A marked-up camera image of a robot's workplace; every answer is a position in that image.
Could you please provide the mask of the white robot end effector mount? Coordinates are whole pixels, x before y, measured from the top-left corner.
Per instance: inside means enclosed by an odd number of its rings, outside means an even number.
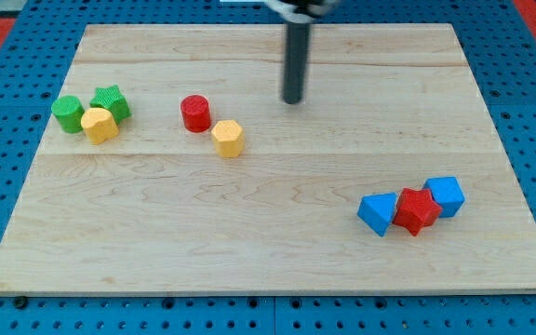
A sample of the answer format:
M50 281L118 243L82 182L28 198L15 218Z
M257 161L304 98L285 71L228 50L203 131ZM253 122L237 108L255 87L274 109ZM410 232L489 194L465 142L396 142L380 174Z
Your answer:
M340 0L264 0L264 4L287 22L313 22L325 17Z

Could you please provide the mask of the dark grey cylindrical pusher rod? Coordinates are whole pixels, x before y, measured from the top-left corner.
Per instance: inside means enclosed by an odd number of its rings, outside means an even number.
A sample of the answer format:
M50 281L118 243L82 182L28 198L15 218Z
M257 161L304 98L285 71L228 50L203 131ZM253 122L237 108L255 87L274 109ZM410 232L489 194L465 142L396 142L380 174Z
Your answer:
M286 104L298 104L303 99L310 40L310 23L286 24L282 82Z

